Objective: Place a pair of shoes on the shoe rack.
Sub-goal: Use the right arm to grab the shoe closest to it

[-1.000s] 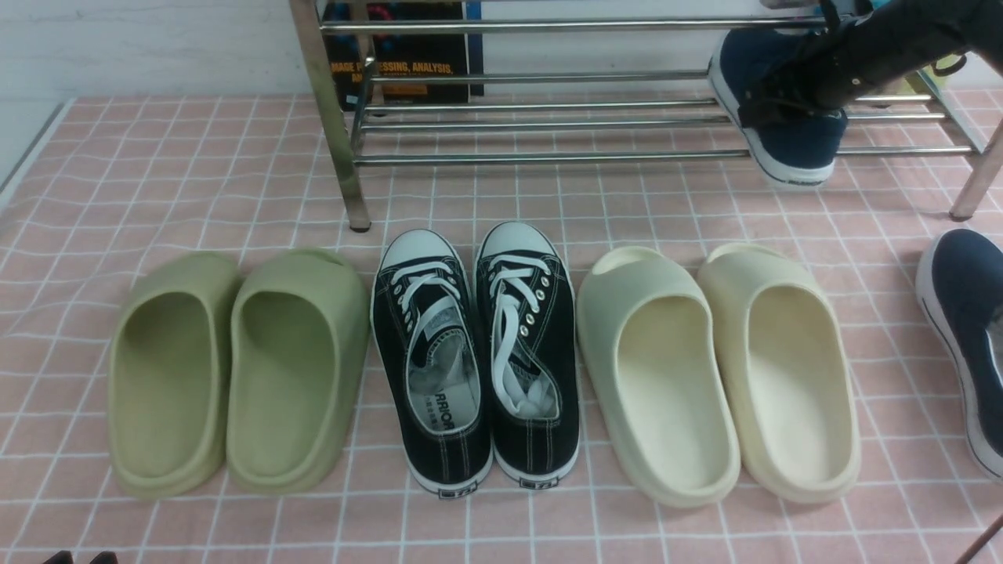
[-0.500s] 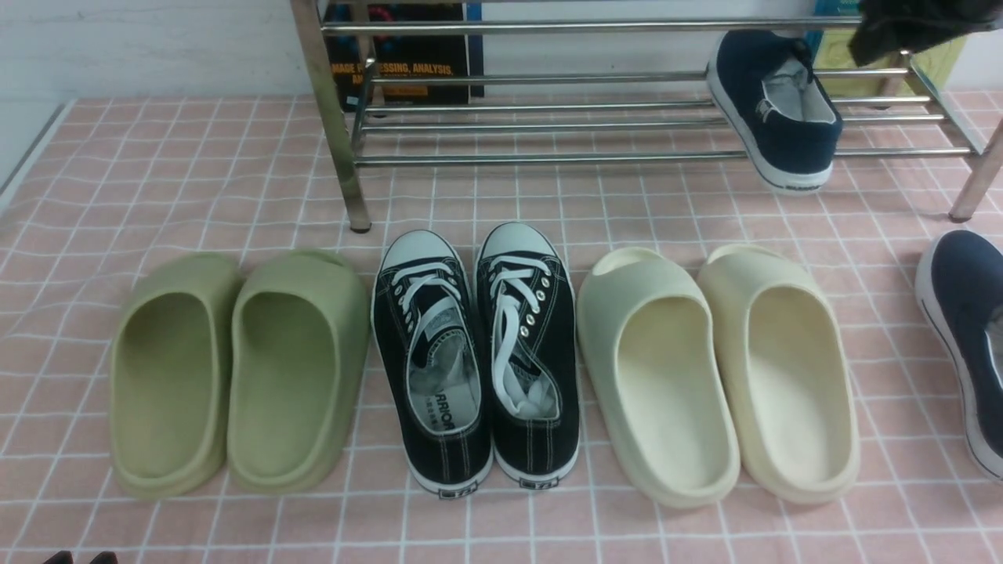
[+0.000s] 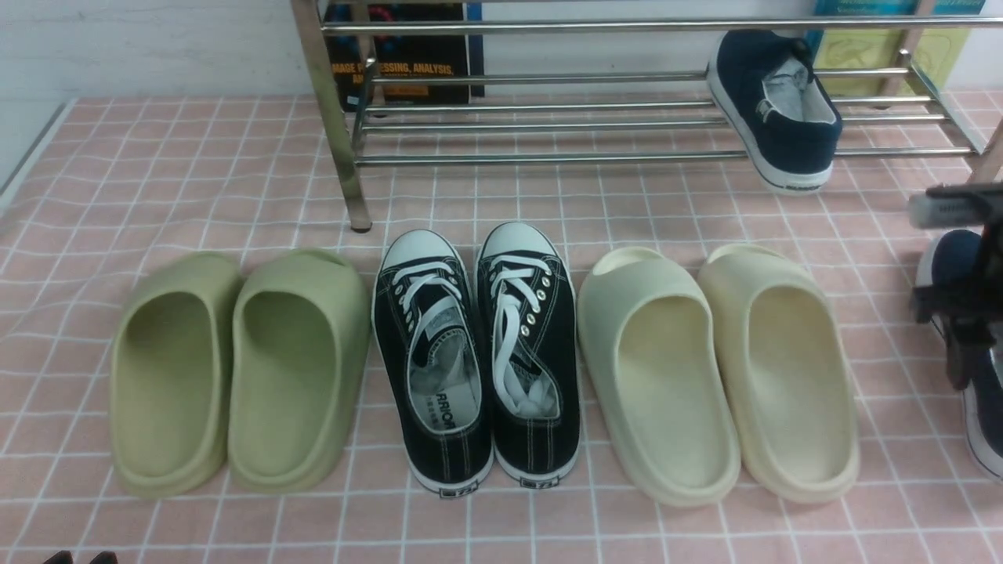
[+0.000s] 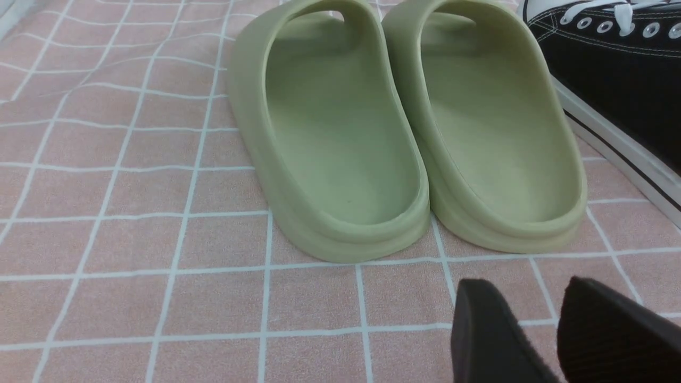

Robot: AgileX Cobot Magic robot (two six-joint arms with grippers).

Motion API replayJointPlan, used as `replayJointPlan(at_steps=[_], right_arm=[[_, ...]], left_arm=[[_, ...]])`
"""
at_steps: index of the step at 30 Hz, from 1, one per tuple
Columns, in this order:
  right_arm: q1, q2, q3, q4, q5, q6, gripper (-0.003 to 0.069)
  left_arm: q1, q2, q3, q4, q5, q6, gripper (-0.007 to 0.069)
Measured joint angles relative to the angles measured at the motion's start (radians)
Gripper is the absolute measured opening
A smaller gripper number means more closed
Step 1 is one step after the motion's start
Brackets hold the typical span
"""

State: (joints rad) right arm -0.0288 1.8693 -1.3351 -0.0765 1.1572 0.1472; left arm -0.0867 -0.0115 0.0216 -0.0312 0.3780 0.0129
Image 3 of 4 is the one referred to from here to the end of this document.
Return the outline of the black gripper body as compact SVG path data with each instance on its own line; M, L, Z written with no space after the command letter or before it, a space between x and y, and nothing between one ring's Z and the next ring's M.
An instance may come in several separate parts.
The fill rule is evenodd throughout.
M935 316L1001 320L1001 184L964 183L933 186L907 201L910 224L920 230L982 225L975 265L958 279L914 287L914 321Z

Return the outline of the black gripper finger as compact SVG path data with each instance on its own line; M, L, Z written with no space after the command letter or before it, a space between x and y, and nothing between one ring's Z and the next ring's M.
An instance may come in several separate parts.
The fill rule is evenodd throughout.
M943 324L947 347L947 375L953 389L964 390L973 379L992 371L996 344L991 325L984 319L949 317Z

